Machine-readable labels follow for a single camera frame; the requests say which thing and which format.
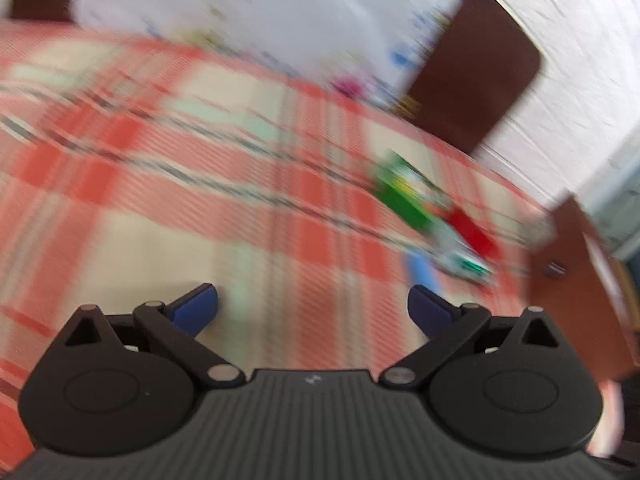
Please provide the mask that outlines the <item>green small packet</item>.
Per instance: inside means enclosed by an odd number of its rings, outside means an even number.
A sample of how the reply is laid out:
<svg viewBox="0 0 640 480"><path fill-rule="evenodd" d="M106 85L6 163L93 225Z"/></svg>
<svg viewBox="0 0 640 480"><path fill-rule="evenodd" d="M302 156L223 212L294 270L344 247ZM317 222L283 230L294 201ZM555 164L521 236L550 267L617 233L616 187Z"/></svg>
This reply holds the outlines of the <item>green small packet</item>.
<svg viewBox="0 0 640 480"><path fill-rule="evenodd" d="M450 207L448 195L408 160L395 152L384 155L374 170L373 193L405 224L423 235Z"/></svg>

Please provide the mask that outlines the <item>red brown storage box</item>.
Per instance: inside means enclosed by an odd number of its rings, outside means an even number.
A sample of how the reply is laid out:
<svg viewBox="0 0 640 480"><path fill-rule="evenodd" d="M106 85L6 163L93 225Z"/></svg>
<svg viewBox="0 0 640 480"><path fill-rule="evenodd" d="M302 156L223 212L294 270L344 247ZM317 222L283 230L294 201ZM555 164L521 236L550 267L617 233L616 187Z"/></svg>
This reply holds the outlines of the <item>red brown storage box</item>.
<svg viewBox="0 0 640 480"><path fill-rule="evenodd" d="M636 294L575 195L529 225L528 303L542 307L599 382L639 371Z"/></svg>

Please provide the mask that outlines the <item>blue marker pen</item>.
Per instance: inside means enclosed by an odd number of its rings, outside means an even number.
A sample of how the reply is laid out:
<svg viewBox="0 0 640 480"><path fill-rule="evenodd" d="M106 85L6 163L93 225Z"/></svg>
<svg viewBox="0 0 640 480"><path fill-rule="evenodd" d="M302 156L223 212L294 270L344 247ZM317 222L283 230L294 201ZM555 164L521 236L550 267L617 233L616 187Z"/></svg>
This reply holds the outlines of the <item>blue marker pen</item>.
<svg viewBox="0 0 640 480"><path fill-rule="evenodd" d="M439 282L430 258L423 252L407 252L405 264L410 278L409 302L423 295L424 292L429 295L439 295Z"/></svg>

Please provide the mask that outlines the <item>dark brown wooden headboard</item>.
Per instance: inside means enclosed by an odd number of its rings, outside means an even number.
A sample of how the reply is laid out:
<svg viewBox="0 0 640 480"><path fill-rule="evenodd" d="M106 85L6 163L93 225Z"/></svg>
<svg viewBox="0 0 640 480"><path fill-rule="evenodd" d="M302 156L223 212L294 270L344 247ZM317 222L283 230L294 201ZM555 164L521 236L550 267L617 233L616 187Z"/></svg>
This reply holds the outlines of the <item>dark brown wooden headboard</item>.
<svg viewBox="0 0 640 480"><path fill-rule="evenodd" d="M9 17L69 22L70 0L9 0ZM471 155L540 66L539 49L498 0L463 0L394 112Z"/></svg>

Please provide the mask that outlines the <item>floral white pillow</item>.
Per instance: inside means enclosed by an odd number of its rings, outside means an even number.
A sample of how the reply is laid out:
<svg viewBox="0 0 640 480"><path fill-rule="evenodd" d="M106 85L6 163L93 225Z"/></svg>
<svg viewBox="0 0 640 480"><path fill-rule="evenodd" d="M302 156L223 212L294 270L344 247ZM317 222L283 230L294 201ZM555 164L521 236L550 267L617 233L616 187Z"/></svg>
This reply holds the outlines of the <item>floral white pillow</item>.
<svg viewBox="0 0 640 480"><path fill-rule="evenodd" d="M70 0L85 27L244 58L390 108L463 0Z"/></svg>

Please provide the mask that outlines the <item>red flat object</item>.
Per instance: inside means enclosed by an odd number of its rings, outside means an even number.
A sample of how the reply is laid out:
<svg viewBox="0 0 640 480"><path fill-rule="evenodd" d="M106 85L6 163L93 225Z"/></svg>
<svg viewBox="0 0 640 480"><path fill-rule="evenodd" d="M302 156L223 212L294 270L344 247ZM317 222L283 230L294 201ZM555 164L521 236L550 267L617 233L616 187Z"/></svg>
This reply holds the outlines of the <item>red flat object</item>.
<svg viewBox="0 0 640 480"><path fill-rule="evenodd" d="M485 259L495 259L500 255L495 241L489 237L461 208L450 208L444 220L458 232L462 240L468 244L474 252Z"/></svg>

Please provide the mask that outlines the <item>red plaid bed sheet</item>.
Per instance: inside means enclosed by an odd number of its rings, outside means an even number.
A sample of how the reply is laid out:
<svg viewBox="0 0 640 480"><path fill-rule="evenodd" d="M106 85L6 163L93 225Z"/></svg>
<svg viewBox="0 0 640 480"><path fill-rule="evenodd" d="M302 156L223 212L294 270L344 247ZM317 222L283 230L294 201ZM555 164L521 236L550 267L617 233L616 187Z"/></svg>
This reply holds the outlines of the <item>red plaid bed sheet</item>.
<svg viewBox="0 0 640 480"><path fill-rule="evenodd" d="M371 367L419 334L404 308L419 237L368 189L406 156L502 248L487 290L521 310L520 190L434 136L313 84L166 42L1 27L1 377L20 386L81 302L118 311L201 282L203 340L247 370Z"/></svg>

